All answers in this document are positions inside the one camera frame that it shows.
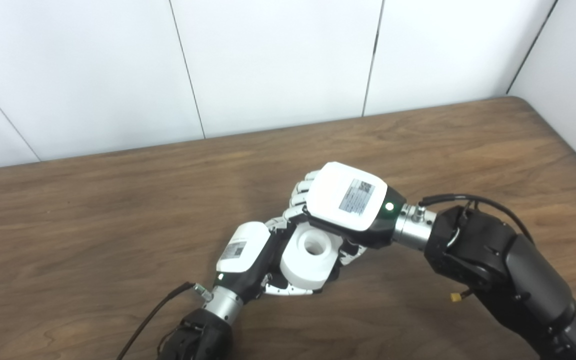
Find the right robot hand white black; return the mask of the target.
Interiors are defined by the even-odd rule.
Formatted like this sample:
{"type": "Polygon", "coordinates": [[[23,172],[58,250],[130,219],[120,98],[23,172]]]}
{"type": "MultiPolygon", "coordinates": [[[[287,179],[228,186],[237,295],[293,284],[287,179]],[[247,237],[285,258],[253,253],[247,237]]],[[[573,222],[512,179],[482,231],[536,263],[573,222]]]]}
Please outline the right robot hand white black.
{"type": "Polygon", "coordinates": [[[367,249],[393,244],[406,202],[382,178],[333,161],[295,185],[283,218],[341,237],[338,261],[345,266],[367,249]]]}

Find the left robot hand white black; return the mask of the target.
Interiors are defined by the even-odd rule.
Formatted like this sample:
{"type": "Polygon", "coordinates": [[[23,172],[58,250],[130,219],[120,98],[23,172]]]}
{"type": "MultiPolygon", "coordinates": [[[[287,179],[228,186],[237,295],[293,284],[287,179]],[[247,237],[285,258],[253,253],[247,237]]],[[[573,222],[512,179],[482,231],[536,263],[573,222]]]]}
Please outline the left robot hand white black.
{"type": "Polygon", "coordinates": [[[297,226],[284,218],[238,226],[215,266],[213,287],[226,289],[244,305],[270,292],[272,296],[310,296],[323,290],[306,289],[288,281],[281,259],[297,226]]]}

